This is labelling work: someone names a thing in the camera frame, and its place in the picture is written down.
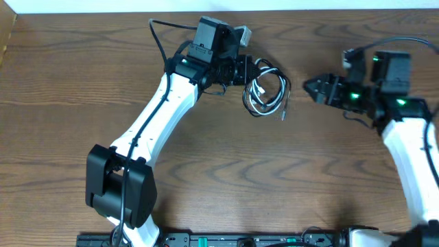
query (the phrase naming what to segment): white cable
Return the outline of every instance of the white cable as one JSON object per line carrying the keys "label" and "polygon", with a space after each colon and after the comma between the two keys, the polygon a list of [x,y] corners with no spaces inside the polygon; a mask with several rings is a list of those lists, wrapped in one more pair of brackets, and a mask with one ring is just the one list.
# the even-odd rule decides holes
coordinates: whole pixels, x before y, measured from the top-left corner
{"label": "white cable", "polygon": [[[258,62],[259,62],[260,60],[261,60],[261,58],[258,58],[258,59],[255,61],[255,64],[258,64]],[[265,75],[266,73],[269,73],[269,72],[277,71],[277,70],[278,70],[277,68],[270,68],[270,67],[261,67],[261,68],[259,68],[259,69],[261,69],[261,70],[262,70],[262,69],[265,69],[265,71],[263,71],[263,72],[261,73],[261,75],[258,76],[258,78],[260,78],[262,75]],[[264,94],[264,93],[265,93],[265,90],[263,89],[263,87],[262,87],[261,85],[258,84],[258,82],[257,82],[256,79],[254,79],[254,80],[252,81],[252,84],[251,84],[251,87],[250,87],[250,91],[252,91],[252,92],[254,93],[254,96],[255,96],[256,99],[257,99],[257,104],[259,104],[259,105],[264,104],[264,105],[266,105],[266,106],[273,106],[273,105],[277,104],[277,106],[276,106],[275,108],[273,108],[272,110],[270,110],[269,112],[262,113],[260,110],[258,110],[258,109],[256,108],[256,106],[255,106],[255,104],[256,104],[255,99],[253,99],[251,93],[249,93],[248,99],[249,99],[249,101],[250,101],[250,104],[252,105],[252,108],[254,109],[254,111],[255,111],[256,113],[258,113],[258,114],[260,114],[260,115],[270,115],[270,114],[274,113],[274,112],[279,108],[279,106],[281,106],[279,100],[282,100],[282,99],[283,99],[283,96],[284,96],[284,94],[285,94],[285,88],[286,88],[286,84],[287,84],[287,83],[286,83],[286,81],[285,81],[281,76],[278,75],[278,78],[279,78],[279,80],[280,80],[280,82],[281,82],[281,89],[280,89],[280,91],[278,92],[278,94],[277,94],[277,96],[276,96],[276,99],[274,99],[272,102],[270,102],[270,103],[268,103],[268,104],[264,104],[263,101],[262,101],[262,99],[259,97],[260,94]]]}

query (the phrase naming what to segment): green led light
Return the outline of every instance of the green led light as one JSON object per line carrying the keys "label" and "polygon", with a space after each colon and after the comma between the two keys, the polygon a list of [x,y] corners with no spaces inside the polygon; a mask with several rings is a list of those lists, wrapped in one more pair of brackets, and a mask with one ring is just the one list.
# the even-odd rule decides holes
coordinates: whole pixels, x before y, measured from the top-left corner
{"label": "green led light", "polygon": [[397,99],[396,102],[400,105],[403,106],[405,105],[407,102],[404,99]]}
{"label": "green led light", "polygon": [[199,237],[198,238],[198,247],[207,247],[207,237]]}
{"label": "green led light", "polygon": [[351,93],[351,99],[358,99],[359,94],[358,93]]}
{"label": "green led light", "polygon": [[297,240],[293,237],[287,239],[287,243],[295,243]]}

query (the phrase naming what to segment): wire bundle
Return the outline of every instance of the wire bundle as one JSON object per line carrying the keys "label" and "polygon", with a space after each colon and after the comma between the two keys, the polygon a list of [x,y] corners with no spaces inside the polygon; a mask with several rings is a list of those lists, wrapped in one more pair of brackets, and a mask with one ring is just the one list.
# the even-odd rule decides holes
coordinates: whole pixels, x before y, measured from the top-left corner
{"label": "wire bundle", "polygon": [[[253,117],[270,115],[279,109],[285,99],[285,95],[287,95],[281,115],[281,119],[285,120],[288,99],[291,94],[291,81],[279,68],[274,67],[273,64],[266,59],[258,58],[254,63],[258,67],[260,64],[265,64],[266,66],[259,68],[261,74],[257,78],[250,82],[245,82],[244,91],[242,92],[242,102],[244,103],[244,106]],[[259,78],[269,73],[278,77],[279,88],[275,96],[271,97],[269,100],[263,101],[261,95],[265,93],[265,90],[260,85]]]}

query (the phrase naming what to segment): robotic arm link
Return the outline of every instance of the robotic arm link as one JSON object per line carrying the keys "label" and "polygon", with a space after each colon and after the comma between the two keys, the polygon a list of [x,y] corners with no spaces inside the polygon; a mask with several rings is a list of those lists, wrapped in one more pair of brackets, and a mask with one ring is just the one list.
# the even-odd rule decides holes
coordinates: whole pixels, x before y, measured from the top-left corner
{"label": "robotic arm link", "polygon": [[372,119],[396,164],[414,230],[398,239],[375,229],[348,228],[335,245],[439,246],[439,152],[427,103],[408,96],[410,55],[377,51],[370,79],[374,84],[364,86],[364,50],[345,51],[345,78],[324,74],[306,81],[303,87],[319,104],[366,113]]}
{"label": "robotic arm link", "polygon": [[[172,58],[166,59],[152,22],[196,30],[195,38],[183,43]],[[285,95],[289,97],[288,86],[291,88],[288,78],[268,61],[253,63],[251,56],[239,54],[239,47],[246,47],[250,40],[251,31],[246,26],[233,28],[203,16],[198,27],[155,20],[150,21],[150,27],[165,61],[161,83],[131,127],[109,148],[95,145],[87,157],[86,204],[117,226],[110,236],[111,246],[157,245],[160,231],[151,217],[157,199],[155,163],[178,121],[206,89],[212,84],[222,85],[224,92],[227,86],[244,86],[244,106],[258,117],[276,111]],[[363,85],[364,50],[372,46],[345,52],[346,77],[324,74],[306,81],[303,87],[317,103],[366,113],[372,119],[373,127],[396,163],[414,228],[402,237],[395,237],[375,228],[351,227],[333,237],[324,234],[316,244],[320,241],[339,247],[439,246],[439,152],[431,114],[425,100],[408,97],[411,58],[407,53],[378,51],[371,76],[374,85]],[[186,48],[185,56],[181,53]],[[260,62],[267,66],[259,67]],[[265,91],[257,79],[264,73],[277,75],[281,82],[278,94],[267,102],[259,97]],[[254,110],[247,107],[249,102]],[[120,169],[124,169],[123,176],[115,173]],[[238,247],[288,246],[286,238],[280,238],[279,242],[268,240],[275,245],[255,239],[238,239],[235,243]],[[201,243],[204,242],[198,240],[198,246],[207,246],[207,240],[206,245]],[[173,247],[167,242],[164,246]],[[302,235],[291,246],[315,245],[305,242]]]}

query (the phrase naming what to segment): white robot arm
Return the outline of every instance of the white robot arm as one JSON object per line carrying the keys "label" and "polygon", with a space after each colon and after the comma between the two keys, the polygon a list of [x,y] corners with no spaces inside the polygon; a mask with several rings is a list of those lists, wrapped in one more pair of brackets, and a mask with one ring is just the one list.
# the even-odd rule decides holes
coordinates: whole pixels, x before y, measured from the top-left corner
{"label": "white robot arm", "polygon": [[[382,133],[383,142],[392,155],[401,179],[413,228],[428,226],[431,220],[439,219],[439,188],[424,149],[423,134],[426,124],[422,118],[392,120]],[[434,168],[438,171],[439,152],[432,123],[427,135]],[[388,247],[398,237],[375,229],[353,229],[349,232],[349,239],[351,247]]]}
{"label": "white robot arm", "polygon": [[[139,128],[151,115],[166,91],[167,78],[163,75],[156,94],[136,119],[133,125],[111,146],[116,148],[116,153],[121,156],[127,156],[130,149],[131,141]],[[171,88],[167,101],[159,108],[157,113],[151,119],[145,130],[141,133],[141,138],[137,141],[137,146],[132,153],[132,159],[137,160],[143,157],[146,165],[154,169],[158,154],[160,153],[167,138],[172,130],[181,119],[181,117],[195,105],[198,99],[198,85],[191,84],[189,78],[185,78],[176,73],[171,74]],[[119,224],[119,220],[114,217],[108,219],[115,224]],[[159,235],[159,229],[152,220],[150,215],[146,222],[138,227],[131,229],[126,225],[123,231],[134,247],[153,247]]]}
{"label": "white robot arm", "polygon": [[[427,103],[423,99],[408,97],[410,55],[398,51],[377,51],[370,79],[373,85],[363,85],[366,75],[364,51],[396,40],[418,41],[439,53],[437,47],[419,38],[379,40],[345,51],[344,66],[348,71],[345,78],[323,74],[303,85],[317,103],[341,108],[345,113],[365,113],[372,119],[373,127],[394,159],[412,221],[413,229],[402,238],[385,235],[374,228],[347,228],[337,236],[335,246],[439,246],[438,146]],[[367,125],[363,120],[353,120]]]}

